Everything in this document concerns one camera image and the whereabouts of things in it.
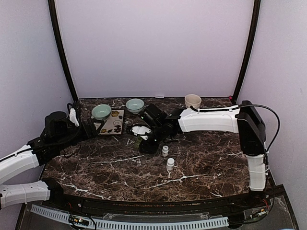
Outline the white pill bottle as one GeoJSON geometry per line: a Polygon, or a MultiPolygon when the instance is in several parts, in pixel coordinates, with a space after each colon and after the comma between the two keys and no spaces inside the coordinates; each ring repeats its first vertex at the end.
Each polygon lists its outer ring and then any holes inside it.
{"type": "Polygon", "coordinates": [[[162,147],[162,156],[166,157],[166,156],[168,156],[168,153],[169,153],[169,147],[167,145],[164,145],[162,147]]]}
{"type": "Polygon", "coordinates": [[[175,166],[175,160],[173,158],[168,158],[166,163],[166,169],[172,171],[175,166]]]}

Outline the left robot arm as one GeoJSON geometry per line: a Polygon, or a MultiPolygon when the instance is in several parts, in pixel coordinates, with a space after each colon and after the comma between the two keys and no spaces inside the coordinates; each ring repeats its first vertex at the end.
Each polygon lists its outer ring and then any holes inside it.
{"type": "Polygon", "coordinates": [[[50,201],[57,209],[63,209],[68,204],[63,188],[53,178],[28,184],[6,184],[11,178],[29,169],[45,165],[59,156],[62,150],[99,135],[104,120],[91,116],[82,121],[75,104],[69,103],[67,108],[68,113],[55,111],[46,116],[45,127],[39,137],[1,158],[1,208],[33,201],[50,201]]]}

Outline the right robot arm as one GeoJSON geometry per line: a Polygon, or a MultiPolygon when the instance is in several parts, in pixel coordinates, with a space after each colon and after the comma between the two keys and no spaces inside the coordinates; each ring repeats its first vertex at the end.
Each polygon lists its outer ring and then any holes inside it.
{"type": "Polygon", "coordinates": [[[267,155],[270,149],[270,145],[266,145],[266,126],[257,111],[258,107],[278,116],[271,108],[252,104],[248,100],[230,107],[179,108],[169,114],[151,103],[140,113],[141,119],[150,127],[150,132],[145,132],[147,138],[141,141],[139,150],[141,153],[156,153],[162,141],[179,133],[238,133],[241,151],[248,160],[249,188],[252,191],[245,196],[245,204],[255,208],[263,201],[262,191],[266,187],[266,173],[269,169],[267,155]]]}

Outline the left teal ceramic bowl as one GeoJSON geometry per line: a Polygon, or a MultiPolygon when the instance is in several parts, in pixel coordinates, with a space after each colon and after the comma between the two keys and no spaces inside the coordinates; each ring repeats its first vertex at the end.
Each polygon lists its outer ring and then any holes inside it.
{"type": "Polygon", "coordinates": [[[91,111],[92,117],[96,120],[106,120],[111,115],[112,109],[107,104],[100,104],[91,111]]]}

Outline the teal ceramic bowl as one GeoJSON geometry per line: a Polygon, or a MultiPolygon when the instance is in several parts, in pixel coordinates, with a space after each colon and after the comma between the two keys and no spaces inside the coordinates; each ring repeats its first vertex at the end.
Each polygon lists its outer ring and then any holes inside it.
{"type": "Polygon", "coordinates": [[[100,104],[91,111],[92,117],[96,120],[106,120],[111,115],[112,109],[107,104],[100,104]]]}
{"type": "Polygon", "coordinates": [[[130,99],[126,102],[126,108],[132,114],[138,114],[144,107],[144,101],[138,98],[130,99]]]}

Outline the square floral ceramic plate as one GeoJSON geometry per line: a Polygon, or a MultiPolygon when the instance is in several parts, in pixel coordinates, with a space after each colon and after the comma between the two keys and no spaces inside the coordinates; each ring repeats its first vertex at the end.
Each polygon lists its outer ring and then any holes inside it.
{"type": "Polygon", "coordinates": [[[124,110],[112,110],[106,120],[92,119],[96,132],[102,135],[120,135],[122,133],[124,110]]]}

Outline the right teal ceramic bowl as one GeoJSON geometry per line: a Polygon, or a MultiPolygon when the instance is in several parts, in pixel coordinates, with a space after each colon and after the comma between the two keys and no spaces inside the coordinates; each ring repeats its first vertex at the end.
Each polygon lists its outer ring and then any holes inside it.
{"type": "Polygon", "coordinates": [[[126,108],[132,114],[138,114],[144,107],[144,101],[138,98],[130,99],[126,102],[126,108]]]}

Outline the cream coral-print mug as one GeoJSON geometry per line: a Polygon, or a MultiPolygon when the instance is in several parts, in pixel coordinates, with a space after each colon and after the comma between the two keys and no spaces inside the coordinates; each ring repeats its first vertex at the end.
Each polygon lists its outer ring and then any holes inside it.
{"type": "Polygon", "coordinates": [[[199,109],[202,99],[198,95],[188,94],[185,96],[184,101],[186,108],[190,108],[192,106],[195,109],[199,109]]]}

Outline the small green circuit board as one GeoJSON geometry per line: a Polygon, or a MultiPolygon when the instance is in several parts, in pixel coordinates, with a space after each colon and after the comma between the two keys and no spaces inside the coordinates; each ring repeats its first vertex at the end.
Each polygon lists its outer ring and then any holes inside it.
{"type": "Polygon", "coordinates": [[[80,217],[80,216],[76,216],[76,215],[70,215],[69,216],[69,223],[73,224],[73,225],[82,225],[82,226],[88,226],[89,225],[89,220],[80,217]]]}

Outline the black front table rail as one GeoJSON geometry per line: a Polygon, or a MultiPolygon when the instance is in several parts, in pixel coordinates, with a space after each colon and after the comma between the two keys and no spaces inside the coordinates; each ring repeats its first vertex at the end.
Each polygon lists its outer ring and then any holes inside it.
{"type": "Polygon", "coordinates": [[[208,212],[210,214],[240,215],[249,208],[260,207],[274,197],[274,188],[263,192],[182,202],[128,202],[86,198],[64,193],[62,186],[52,178],[42,180],[51,189],[50,199],[43,204],[72,210],[73,213],[102,216],[112,214],[175,215],[208,212]]]}

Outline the left black frame post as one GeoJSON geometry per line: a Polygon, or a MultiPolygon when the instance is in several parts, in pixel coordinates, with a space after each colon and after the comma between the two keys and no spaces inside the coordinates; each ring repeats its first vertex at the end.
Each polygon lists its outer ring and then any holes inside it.
{"type": "Polygon", "coordinates": [[[62,65],[62,69],[64,72],[65,80],[69,88],[69,92],[71,94],[72,100],[76,102],[79,100],[79,98],[78,98],[78,95],[77,95],[77,92],[76,92],[76,89],[75,89],[75,86],[72,80],[71,72],[69,69],[68,61],[67,61],[65,50],[64,50],[64,45],[63,45],[63,41],[61,37],[58,15],[57,15],[57,10],[56,10],[56,1],[48,0],[47,2],[48,2],[49,15],[51,19],[53,34],[54,34],[60,62],[62,65]]]}

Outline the black frame post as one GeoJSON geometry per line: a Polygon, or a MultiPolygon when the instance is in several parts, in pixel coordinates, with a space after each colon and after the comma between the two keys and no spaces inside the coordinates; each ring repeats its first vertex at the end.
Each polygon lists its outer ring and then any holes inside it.
{"type": "Polygon", "coordinates": [[[251,23],[249,27],[249,33],[248,33],[248,39],[247,39],[247,44],[242,60],[242,65],[240,68],[240,72],[238,75],[238,79],[236,82],[236,86],[232,95],[231,102],[232,104],[236,104],[240,95],[240,91],[243,86],[243,82],[245,79],[245,75],[248,69],[248,64],[254,44],[254,39],[256,35],[256,30],[257,30],[257,25],[258,25],[258,19],[259,19],[259,14],[260,14],[260,6],[261,6],[261,0],[254,0],[253,4],[253,11],[252,11],[252,16],[251,16],[251,23]]]}
{"type": "Polygon", "coordinates": [[[67,61],[65,50],[64,50],[64,45],[63,45],[63,41],[61,37],[58,15],[57,15],[57,10],[56,10],[56,1],[48,0],[47,2],[48,2],[49,15],[51,19],[53,34],[54,34],[60,62],[62,65],[62,69],[64,72],[65,80],[69,88],[69,92],[71,94],[72,100],[76,102],[79,100],[79,98],[78,98],[78,95],[77,95],[77,92],[76,92],[76,89],[75,89],[75,86],[72,80],[71,72],[69,69],[68,61],[67,61]]]}

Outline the right black frame post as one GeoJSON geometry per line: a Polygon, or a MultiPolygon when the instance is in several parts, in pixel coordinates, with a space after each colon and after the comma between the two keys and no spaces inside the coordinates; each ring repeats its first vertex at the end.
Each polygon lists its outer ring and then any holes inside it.
{"type": "Polygon", "coordinates": [[[258,19],[259,19],[259,14],[260,14],[260,6],[261,6],[261,0],[254,0],[253,4],[253,11],[252,11],[252,16],[251,16],[251,23],[249,27],[249,33],[248,33],[248,39],[247,39],[247,44],[242,60],[242,65],[240,68],[240,72],[238,75],[238,79],[236,82],[236,86],[232,95],[231,102],[232,104],[236,104],[240,95],[240,91],[243,86],[243,82],[245,79],[245,75],[248,69],[248,64],[254,44],[254,39],[256,35],[256,30],[257,30],[257,25],[258,25],[258,19]]]}

